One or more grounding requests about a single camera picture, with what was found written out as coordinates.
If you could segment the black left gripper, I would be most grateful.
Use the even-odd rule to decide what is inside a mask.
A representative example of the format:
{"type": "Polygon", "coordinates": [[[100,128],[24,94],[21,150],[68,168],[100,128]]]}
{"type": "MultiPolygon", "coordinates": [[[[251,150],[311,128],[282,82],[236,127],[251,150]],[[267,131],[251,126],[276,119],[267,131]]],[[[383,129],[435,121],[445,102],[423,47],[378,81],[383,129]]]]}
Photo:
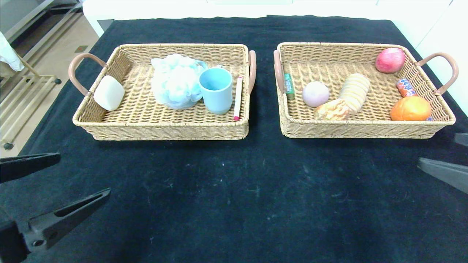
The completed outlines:
{"type": "MultiPolygon", "coordinates": [[[[51,167],[60,160],[60,153],[1,158],[0,183],[26,177],[51,167]]],[[[33,217],[28,221],[28,230],[23,234],[19,232],[15,221],[1,220],[0,262],[21,263],[30,252],[50,249],[105,204],[111,192],[111,188],[106,188],[62,208],[33,217]]]]}

